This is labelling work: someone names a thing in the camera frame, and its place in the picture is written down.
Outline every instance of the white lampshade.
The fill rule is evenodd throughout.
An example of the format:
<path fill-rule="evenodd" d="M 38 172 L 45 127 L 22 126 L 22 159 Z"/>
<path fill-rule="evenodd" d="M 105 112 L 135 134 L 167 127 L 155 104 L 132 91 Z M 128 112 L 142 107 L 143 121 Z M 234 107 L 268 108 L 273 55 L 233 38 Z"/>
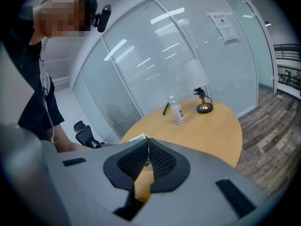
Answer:
<path fill-rule="evenodd" d="M 188 88 L 196 89 L 209 83 L 209 78 L 201 63 L 192 59 L 184 65 Z"/>

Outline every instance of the water bottle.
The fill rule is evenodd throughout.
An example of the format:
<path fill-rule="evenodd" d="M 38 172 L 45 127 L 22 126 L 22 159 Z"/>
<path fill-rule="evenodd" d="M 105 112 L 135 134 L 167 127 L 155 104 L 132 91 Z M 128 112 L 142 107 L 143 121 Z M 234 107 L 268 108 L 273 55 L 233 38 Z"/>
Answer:
<path fill-rule="evenodd" d="M 175 101 L 174 96 L 170 96 L 170 108 L 174 114 L 175 120 L 179 126 L 185 125 L 184 115 L 181 109 L 181 106 L 178 102 Z"/>

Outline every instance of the round wooden table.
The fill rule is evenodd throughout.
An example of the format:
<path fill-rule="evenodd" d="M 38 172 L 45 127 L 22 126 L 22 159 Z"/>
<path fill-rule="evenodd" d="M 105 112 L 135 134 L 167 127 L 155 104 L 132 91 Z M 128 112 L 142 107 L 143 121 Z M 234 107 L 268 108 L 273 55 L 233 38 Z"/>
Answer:
<path fill-rule="evenodd" d="M 186 122 L 178 126 L 168 107 L 162 115 L 161 107 L 139 120 L 122 138 L 121 143 L 145 133 L 151 138 L 172 142 L 194 150 L 212 154 L 235 167 L 242 149 L 242 131 L 236 115 L 224 104 L 213 101 L 214 109 L 199 114 L 199 98 L 180 101 Z M 135 181 L 135 197 L 147 201 L 153 183 L 151 168 L 144 168 Z"/>

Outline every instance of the dark shirt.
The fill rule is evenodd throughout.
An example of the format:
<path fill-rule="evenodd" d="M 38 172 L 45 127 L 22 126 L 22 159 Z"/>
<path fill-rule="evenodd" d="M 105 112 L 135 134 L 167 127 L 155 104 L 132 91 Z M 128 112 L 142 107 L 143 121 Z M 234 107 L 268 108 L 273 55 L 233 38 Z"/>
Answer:
<path fill-rule="evenodd" d="M 46 140 L 45 130 L 51 128 L 51 125 L 44 108 L 40 81 L 39 56 L 42 44 L 40 42 L 37 45 L 28 45 L 33 32 L 32 6 L 23 7 L 20 9 L 18 17 L 13 21 L 3 42 L 16 68 L 34 90 L 18 124 L 32 131 L 41 140 Z M 57 108 L 54 95 L 55 88 L 51 78 L 50 84 L 50 91 L 45 100 L 53 125 L 56 126 L 62 123 L 64 119 Z"/>

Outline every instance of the office chair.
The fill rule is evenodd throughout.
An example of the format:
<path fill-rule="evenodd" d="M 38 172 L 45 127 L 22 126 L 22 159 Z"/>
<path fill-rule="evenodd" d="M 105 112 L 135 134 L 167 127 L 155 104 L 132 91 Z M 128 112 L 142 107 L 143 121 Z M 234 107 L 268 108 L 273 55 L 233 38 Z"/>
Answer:
<path fill-rule="evenodd" d="M 101 148 L 101 145 L 105 144 L 104 142 L 100 143 L 94 139 L 90 126 L 85 125 L 83 121 L 77 122 L 73 128 L 77 133 L 75 138 L 81 145 L 90 148 Z"/>

